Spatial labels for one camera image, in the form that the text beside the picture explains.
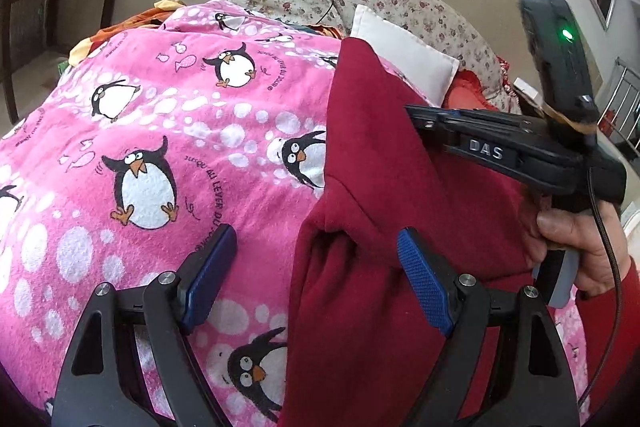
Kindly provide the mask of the person right hand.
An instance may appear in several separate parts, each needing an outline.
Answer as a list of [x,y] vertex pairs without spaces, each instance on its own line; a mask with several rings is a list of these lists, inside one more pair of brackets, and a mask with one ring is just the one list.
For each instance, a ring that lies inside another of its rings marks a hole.
[[[609,202],[600,200],[598,210],[613,248],[622,281],[629,271],[631,257],[628,254],[628,243],[620,217],[615,206]],[[594,297],[614,288],[613,269],[597,227],[596,215],[559,209],[539,210],[536,214],[535,230],[542,240],[542,245],[535,251],[537,261],[544,259],[548,244],[574,249],[580,254],[574,282],[580,291]]]

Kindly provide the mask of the red sleeve right forearm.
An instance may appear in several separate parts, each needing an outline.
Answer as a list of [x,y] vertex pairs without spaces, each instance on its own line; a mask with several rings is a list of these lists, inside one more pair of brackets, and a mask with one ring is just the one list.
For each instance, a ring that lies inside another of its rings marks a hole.
[[[590,412],[596,413],[612,395],[639,351],[639,277],[634,260],[622,280],[623,304],[615,343],[602,372],[590,392]],[[589,297],[579,291],[576,298],[586,338],[589,379],[601,360],[612,332],[615,315],[615,291]]]

